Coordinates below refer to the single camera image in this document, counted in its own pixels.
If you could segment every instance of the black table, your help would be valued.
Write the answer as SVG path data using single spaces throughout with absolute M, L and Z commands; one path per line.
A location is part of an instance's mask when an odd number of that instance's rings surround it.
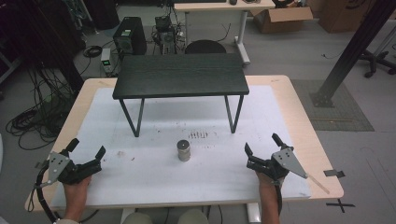
M 135 137 L 139 136 L 146 98 L 224 95 L 231 132 L 235 133 L 244 95 L 249 93 L 237 54 L 181 54 L 125 56 L 113 92 Z M 239 95 L 234 122 L 228 95 Z M 141 99 L 137 127 L 124 100 Z

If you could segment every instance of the sleeve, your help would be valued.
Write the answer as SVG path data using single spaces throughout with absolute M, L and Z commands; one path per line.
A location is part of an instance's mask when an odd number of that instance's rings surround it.
M 78 222 L 70 219 L 61 219 L 56 222 L 56 224 L 78 224 Z

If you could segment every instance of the small metal can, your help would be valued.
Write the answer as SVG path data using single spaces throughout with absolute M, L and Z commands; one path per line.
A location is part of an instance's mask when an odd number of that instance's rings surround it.
M 190 159 L 190 143 L 187 140 L 180 140 L 177 142 L 178 158 L 181 161 L 188 161 Z

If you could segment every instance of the metal pole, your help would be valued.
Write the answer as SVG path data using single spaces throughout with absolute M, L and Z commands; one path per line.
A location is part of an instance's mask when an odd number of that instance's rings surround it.
M 311 94 L 314 106 L 332 106 L 332 97 L 341 85 L 356 61 L 367 49 L 375 36 L 387 22 L 396 8 L 395 0 L 376 0 L 373 8 L 368 13 L 361 27 L 352 36 L 340 59 L 335 64 L 329 76 L 324 81 L 318 92 Z

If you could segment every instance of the office chair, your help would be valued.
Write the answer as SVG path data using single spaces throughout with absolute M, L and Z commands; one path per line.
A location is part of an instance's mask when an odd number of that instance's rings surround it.
M 226 49 L 217 41 L 197 40 L 190 43 L 184 50 L 185 54 L 197 53 L 227 53 Z
M 382 41 L 378 49 L 371 53 L 367 49 L 363 52 L 363 54 L 359 57 L 360 60 L 365 60 L 370 63 L 370 72 L 364 74 L 365 77 L 369 78 L 372 77 L 373 74 L 376 72 L 377 64 L 385 65 L 389 68 L 388 74 L 395 75 L 396 74 L 396 64 L 390 63 L 389 61 L 385 60 L 385 57 L 389 54 L 388 51 L 383 51 L 385 47 L 389 44 L 389 42 L 393 39 L 396 34 L 396 26 L 393 30 L 388 34 L 388 36 Z

